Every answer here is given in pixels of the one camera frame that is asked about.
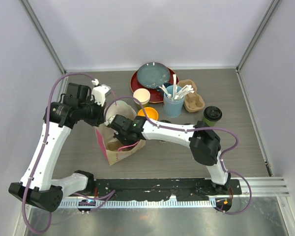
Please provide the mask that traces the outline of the green paper cup taken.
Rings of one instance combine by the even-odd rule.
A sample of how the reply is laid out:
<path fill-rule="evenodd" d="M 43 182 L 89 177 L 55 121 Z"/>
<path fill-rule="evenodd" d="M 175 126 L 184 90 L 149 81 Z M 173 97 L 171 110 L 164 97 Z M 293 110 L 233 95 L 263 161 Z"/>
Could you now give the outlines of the green paper cup taken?
<path fill-rule="evenodd" d="M 163 122 L 163 123 L 171 123 L 169 120 L 160 120 L 160 122 Z M 164 140 L 159 140 L 160 143 L 166 143 L 167 141 L 164 141 Z"/>

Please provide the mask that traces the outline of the brown cardboard cup carrier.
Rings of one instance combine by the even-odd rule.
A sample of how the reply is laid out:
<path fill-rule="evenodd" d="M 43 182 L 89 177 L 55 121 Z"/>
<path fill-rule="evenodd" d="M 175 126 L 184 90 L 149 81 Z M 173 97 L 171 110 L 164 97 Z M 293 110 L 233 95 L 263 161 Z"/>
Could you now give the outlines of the brown cardboard cup carrier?
<path fill-rule="evenodd" d="M 110 151 L 128 151 L 131 150 L 133 147 L 135 147 L 139 142 L 135 142 L 131 145 L 123 145 L 120 141 L 118 140 L 113 140 L 112 142 L 109 142 L 106 145 L 106 149 Z"/>

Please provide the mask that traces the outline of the green paper cup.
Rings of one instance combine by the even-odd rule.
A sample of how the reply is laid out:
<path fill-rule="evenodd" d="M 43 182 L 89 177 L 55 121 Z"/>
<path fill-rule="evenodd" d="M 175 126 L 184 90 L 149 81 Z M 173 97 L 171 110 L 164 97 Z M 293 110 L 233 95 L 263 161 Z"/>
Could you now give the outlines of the green paper cup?
<path fill-rule="evenodd" d="M 204 109 L 202 121 L 212 127 L 222 118 L 222 111 L 216 106 L 208 106 Z"/>

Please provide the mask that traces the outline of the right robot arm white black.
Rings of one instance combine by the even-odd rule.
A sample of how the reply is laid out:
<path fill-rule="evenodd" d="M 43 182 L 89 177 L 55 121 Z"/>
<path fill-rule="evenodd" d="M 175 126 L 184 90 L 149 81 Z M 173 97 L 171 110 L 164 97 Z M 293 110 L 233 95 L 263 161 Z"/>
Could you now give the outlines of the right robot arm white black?
<path fill-rule="evenodd" d="M 179 125 L 143 116 L 130 119 L 123 115 L 114 115 L 105 124 L 113 129 L 114 137 L 125 146 L 140 140 L 160 140 L 187 147 L 193 159 L 206 166 L 214 192 L 224 194 L 229 190 L 231 174 L 221 163 L 220 138 L 203 121 L 195 125 Z"/>

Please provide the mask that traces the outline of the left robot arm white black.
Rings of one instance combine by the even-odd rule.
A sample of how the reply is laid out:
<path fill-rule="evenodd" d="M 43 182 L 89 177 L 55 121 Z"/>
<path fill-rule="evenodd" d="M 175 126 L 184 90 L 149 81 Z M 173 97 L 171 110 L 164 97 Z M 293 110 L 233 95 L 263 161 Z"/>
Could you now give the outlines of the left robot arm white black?
<path fill-rule="evenodd" d="M 34 156 L 19 182 L 11 183 L 8 192 L 26 204 L 54 212 L 63 198 L 76 192 L 90 196 L 95 190 L 94 175 L 77 170 L 63 179 L 52 175 L 62 146 L 73 126 L 83 120 L 91 126 L 104 123 L 106 94 L 110 87 L 98 85 L 90 88 L 69 83 L 60 102 L 51 103 L 45 114 L 42 133 Z"/>

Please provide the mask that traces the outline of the stack of green paper cups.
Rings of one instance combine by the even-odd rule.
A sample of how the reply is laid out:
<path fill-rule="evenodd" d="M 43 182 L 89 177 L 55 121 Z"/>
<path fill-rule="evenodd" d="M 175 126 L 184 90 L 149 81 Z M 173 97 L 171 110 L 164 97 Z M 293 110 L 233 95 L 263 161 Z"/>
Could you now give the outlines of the stack of green paper cups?
<path fill-rule="evenodd" d="M 134 91 L 133 97 L 140 101 L 143 107 L 148 107 L 150 100 L 150 92 L 145 88 L 139 88 Z"/>

